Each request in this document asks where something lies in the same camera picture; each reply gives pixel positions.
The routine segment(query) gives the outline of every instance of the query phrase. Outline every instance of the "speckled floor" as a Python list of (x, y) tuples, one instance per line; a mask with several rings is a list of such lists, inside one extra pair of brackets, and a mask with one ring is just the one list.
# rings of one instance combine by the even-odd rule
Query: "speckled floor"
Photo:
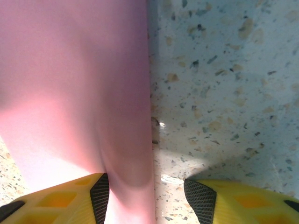
[[(299, 197), (299, 2), (148, 7), (157, 223), (197, 223), (189, 176)], [(0, 164), (3, 204), (26, 187), (3, 146)]]

